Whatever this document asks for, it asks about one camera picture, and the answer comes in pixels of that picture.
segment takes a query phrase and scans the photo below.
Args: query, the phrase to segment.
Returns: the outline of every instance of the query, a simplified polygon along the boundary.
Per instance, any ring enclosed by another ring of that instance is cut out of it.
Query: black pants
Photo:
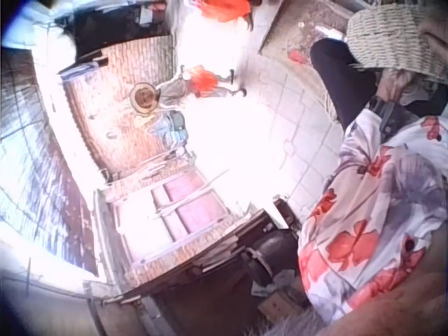
[[[345,130],[365,108],[376,91],[376,76],[372,71],[359,71],[346,43],[324,38],[311,47],[311,62],[322,78],[337,117]],[[439,85],[430,101],[414,101],[406,106],[419,117],[439,116],[448,101],[448,87]]]

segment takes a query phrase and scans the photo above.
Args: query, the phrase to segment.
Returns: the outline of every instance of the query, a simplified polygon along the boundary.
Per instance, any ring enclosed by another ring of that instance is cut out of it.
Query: straw hat
[[[129,94],[131,105],[140,114],[149,115],[158,105],[155,88],[148,83],[136,84]]]
[[[426,9],[414,5],[385,5],[361,10],[351,17],[346,41],[363,69],[394,68],[447,82],[447,67],[420,36]]]

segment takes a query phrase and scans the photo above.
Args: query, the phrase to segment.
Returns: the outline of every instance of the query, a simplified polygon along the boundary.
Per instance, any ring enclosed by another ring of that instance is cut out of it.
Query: tiled floor
[[[245,31],[244,22],[218,24],[195,17],[196,24],[181,25],[178,32],[178,59],[179,64],[207,63],[216,71],[234,68],[237,81],[248,91],[243,99],[195,101],[186,109],[199,168],[209,179],[227,168],[249,172],[240,174],[240,180],[229,177],[223,183],[228,195],[250,198],[248,195],[253,194],[247,188],[264,185],[263,192],[257,187],[257,193],[288,197],[291,208],[303,220],[335,168],[343,134],[292,74],[257,54],[261,36],[269,28],[265,22],[274,17],[278,7],[263,4],[255,12],[251,34]],[[204,47],[195,54],[188,36],[198,34]],[[206,46],[213,49],[209,55]]]

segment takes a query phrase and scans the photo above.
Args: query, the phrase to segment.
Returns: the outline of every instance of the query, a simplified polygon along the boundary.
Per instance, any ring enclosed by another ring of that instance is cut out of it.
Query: knee
[[[332,50],[338,48],[341,41],[333,38],[322,38],[315,42],[309,51],[311,63],[313,67],[319,68],[322,63],[328,61],[329,56],[332,54]]]

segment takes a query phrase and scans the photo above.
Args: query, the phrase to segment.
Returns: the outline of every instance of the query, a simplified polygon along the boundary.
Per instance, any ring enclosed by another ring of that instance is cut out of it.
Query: orange cloth
[[[251,12],[248,0],[199,0],[196,5],[202,16],[219,22],[229,22]]]
[[[188,70],[191,75],[191,83],[199,93],[207,93],[218,87],[218,79],[213,72],[207,71],[202,65]]]

